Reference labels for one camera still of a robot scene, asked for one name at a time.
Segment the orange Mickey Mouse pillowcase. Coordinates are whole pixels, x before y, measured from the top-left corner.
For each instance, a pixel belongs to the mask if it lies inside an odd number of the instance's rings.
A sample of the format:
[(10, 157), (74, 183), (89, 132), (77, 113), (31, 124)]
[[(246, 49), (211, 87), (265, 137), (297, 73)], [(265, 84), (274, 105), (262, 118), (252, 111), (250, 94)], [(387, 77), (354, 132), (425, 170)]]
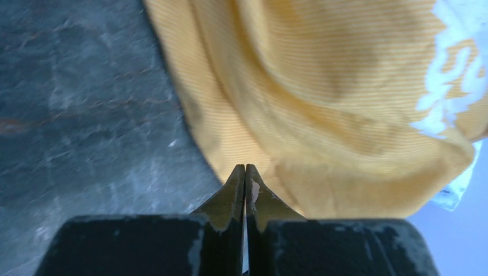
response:
[(487, 137), (486, 1), (146, 1), (189, 131), (312, 218), (453, 209)]

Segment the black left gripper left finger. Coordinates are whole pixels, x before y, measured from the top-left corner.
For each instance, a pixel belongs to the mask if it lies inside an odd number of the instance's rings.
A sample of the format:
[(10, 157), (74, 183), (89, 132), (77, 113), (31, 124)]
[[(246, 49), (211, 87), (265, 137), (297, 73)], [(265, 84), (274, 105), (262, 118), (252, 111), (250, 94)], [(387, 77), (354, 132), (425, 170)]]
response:
[(190, 214), (76, 216), (36, 275), (241, 275), (245, 167)]

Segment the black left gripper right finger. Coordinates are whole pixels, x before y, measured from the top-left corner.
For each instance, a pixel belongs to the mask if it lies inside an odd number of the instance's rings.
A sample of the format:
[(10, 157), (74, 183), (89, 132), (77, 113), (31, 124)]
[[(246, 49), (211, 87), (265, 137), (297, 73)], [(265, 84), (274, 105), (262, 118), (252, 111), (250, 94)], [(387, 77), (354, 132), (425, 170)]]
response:
[(400, 219), (307, 219), (246, 166), (250, 275), (438, 275), (417, 229)]

